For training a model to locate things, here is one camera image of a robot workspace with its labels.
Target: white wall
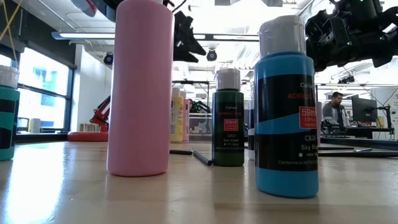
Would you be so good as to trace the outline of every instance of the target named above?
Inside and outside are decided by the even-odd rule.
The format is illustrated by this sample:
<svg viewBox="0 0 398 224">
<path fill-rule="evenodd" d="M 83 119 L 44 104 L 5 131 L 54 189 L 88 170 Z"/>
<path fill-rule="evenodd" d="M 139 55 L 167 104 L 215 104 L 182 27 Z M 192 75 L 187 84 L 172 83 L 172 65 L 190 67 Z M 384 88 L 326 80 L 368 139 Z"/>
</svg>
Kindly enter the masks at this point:
<svg viewBox="0 0 398 224">
<path fill-rule="evenodd" d="M 112 70 L 76 46 L 75 81 L 73 83 L 71 131 L 80 123 L 89 123 L 93 110 L 111 94 Z"/>
</svg>

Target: table surface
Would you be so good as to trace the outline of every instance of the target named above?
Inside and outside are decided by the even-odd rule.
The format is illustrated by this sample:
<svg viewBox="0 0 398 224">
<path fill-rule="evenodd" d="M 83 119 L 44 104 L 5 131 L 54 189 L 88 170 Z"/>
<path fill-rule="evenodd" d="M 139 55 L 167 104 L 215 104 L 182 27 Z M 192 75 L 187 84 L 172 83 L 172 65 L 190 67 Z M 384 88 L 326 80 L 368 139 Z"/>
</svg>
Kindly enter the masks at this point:
<svg viewBox="0 0 398 224">
<path fill-rule="evenodd" d="M 210 157 L 211 144 L 173 144 Z M 319 158 L 320 191 L 289 199 L 258 191 L 253 161 L 207 167 L 170 156 L 169 170 L 106 171 L 105 142 L 17 146 L 0 162 L 1 223 L 398 223 L 398 159 Z"/>
</svg>

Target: green paint bottle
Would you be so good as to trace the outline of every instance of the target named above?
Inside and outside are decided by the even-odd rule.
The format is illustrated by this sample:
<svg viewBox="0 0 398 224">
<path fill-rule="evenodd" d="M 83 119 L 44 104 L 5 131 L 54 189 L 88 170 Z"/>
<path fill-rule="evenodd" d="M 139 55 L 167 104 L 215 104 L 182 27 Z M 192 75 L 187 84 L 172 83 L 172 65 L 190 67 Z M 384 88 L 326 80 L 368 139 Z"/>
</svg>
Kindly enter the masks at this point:
<svg viewBox="0 0 398 224">
<path fill-rule="evenodd" d="M 216 166 L 244 163 L 244 97 L 239 70 L 227 68 L 216 73 L 213 94 L 212 161 Z"/>
</svg>

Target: paint bottle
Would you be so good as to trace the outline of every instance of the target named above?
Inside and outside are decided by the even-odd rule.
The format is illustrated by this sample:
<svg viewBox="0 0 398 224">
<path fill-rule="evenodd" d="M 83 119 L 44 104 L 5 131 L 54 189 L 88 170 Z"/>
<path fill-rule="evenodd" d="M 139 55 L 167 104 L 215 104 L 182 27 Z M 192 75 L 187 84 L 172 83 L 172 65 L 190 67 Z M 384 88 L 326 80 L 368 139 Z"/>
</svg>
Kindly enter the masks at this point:
<svg viewBox="0 0 398 224">
<path fill-rule="evenodd" d="M 187 93 L 180 91 L 180 96 L 184 99 L 183 113 L 182 113 L 182 140 L 189 141 L 189 104 L 190 101 L 186 99 Z"/>
<path fill-rule="evenodd" d="M 248 143 L 249 159 L 254 160 L 254 83 L 251 83 L 251 99 L 249 101 Z"/>
<path fill-rule="evenodd" d="M 18 69 L 0 65 L 0 161 L 14 157 L 20 93 Z"/>
<path fill-rule="evenodd" d="M 216 166 L 241 166 L 244 163 L 244 97 L 240 89 L 239 70 L 217 71 L 211 154 Z"/>
<path fill-rule="evenodd" d="M 124 0 L 116 12 L 107 169 L 164 173 L 170 156 L 174 16 L 161 0 Z"/>
<path fill-rule="evenodd" d="M 180 96 L 180 89 L 173 88 L 172 90 L 172 108 L 171 108 L 171 125 L 170 125 L 170 140 L 172 142 L 182 141 L 183 136 L 183 106 L 184 98 Z"/>
<path fill-rule="evenodd" d="M 304 22 L 297 16 L 278 17 L 261 26 L 259 37 L 261 59 L 254 69 L 256 185 L 272 195 L 314 197 L 315 72 L 306 56 Z"/>
</svg>

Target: machine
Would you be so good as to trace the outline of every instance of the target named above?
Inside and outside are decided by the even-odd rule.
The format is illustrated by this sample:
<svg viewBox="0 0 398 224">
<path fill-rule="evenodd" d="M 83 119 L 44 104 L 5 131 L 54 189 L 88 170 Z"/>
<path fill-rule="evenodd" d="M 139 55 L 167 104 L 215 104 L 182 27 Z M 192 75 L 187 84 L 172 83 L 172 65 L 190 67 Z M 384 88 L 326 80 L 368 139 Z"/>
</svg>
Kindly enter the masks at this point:
<svg viewBox="0 0 398 224">
<path fill-rule="evenodd" d="M 316 72 L 366 59 L 377 68 L 398 55 L 398 7 L 383 12 L 380 0 L 329 1 L 335 5 L 333 13 L 322 10 L 305 26 L 307 56 Z M 386 30 L 391 24 L 396 26 Z"/>
</svg>

